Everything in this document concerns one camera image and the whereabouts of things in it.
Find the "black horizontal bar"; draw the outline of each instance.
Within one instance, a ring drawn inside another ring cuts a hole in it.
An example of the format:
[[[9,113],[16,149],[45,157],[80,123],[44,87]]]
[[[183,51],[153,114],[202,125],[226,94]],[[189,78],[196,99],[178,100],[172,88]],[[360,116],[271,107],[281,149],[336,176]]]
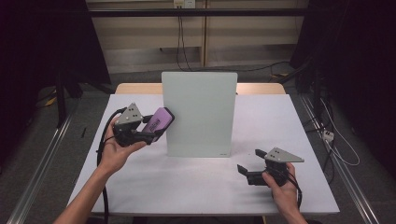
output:
[[[38,10],[52,16],[91,17],[290,17],[329,13],[326,9],[308,8],[158,8],[158,9],[90,9],[87,11]]]

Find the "person's right hand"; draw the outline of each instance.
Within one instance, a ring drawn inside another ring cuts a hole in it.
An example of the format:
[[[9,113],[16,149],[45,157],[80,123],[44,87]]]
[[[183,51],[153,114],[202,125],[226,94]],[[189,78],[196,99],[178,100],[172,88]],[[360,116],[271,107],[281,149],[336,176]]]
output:
[[[289,162],[286,163],[286,165],[289,173],[296,176],[294,166]],[[287,181],[285,185],[280,187],[275,182],[274,178],[266,172],[262,173],[262,178],[268,184],[268,187],[271,188],[274,201],[280,214],[289,223],[306,223],[297,206],[297,189],[295,186]]]

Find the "hand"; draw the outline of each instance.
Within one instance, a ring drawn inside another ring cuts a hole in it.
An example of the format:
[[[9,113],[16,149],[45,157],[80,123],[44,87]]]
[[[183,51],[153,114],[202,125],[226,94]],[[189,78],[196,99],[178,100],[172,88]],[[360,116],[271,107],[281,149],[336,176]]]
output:
[[[289,173],[296,176],[294,166],[289,162],[286,163],[286,165]],[[268,187],[271,188],[274,201],[280,214],[289,223],[306,223],[297,206],[297,189],[295,186],[288,181],[285,185],[280,187],[275,182],[274,178],[266,172],[262,173],[262,178],[268,184]]]
[[[146,145],[145,142],[137,142],[128,147],[121,147],[114,138],[113,126],[117,118],[111,120],[105,134],[105,147],[103,149],[102,160],[98,166],[109,175],[116,173],[125,164],[128,157],[135,151]]]

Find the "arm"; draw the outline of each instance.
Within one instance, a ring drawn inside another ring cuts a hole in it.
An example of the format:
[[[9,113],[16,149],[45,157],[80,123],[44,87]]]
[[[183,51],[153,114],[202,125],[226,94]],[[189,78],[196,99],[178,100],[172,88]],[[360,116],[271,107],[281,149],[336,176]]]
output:
[[[289,172],[295,176],[295,169],[291,163],[287,163]],[[306,223],[297,207],[297,189],[289,181],[280,187],[275,180],[266,172],[262,173],[262,178],[271,188],[279,213],[288,221],[289,224]]]
[[[112,127],[115,120],[107,127],[105,139],[114,136]],[[128,147],[120,147],[114,138],[108,139],[99,166],[54,223],[85,223],[107,180],[122,168],[129,155],[145,145],[145,142],[138,142]]]

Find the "table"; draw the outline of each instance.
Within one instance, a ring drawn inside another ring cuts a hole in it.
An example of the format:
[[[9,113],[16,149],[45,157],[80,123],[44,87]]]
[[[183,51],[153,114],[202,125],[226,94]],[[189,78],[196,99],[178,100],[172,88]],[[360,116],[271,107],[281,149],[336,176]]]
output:
[[[294,164],[304,193],[301,206],[303,213],[339,212],[289,96],[283,94],[284,91],[279,91],[279,94],[242,95],[259,91],[260,87],[267,86],[268,89],[262,89],[262,92],[266,92],[279,86],[241,84],[237,88],[240,95],[235,99],[230,158],[167,157],[166,138],[162,137],[155,144],[134,153],[125,166],[109,179],[106,186],[110,213],[121,216],[277,214],[271,190],[267,187],[249,186],[246,178],[236,170],[236,164],[251,171],[263,170],[264,160],[255,156],[254,149],[269,151],[273,147],[283,148],[305,159],[304,163]],[[152,113],[162,105],[160,94],[122,94],[136,91],[126,88],[135,85],[137,84],[121,84],[117,89],[118,94],[111,95],[70,202],[96,167],[95,150],[110,114],[132,100],[139,105],[142,114]],[[151,86],[152,92],[161,93],[161,84],[145,85]],[[101,198],[92,211],[104,211]]]

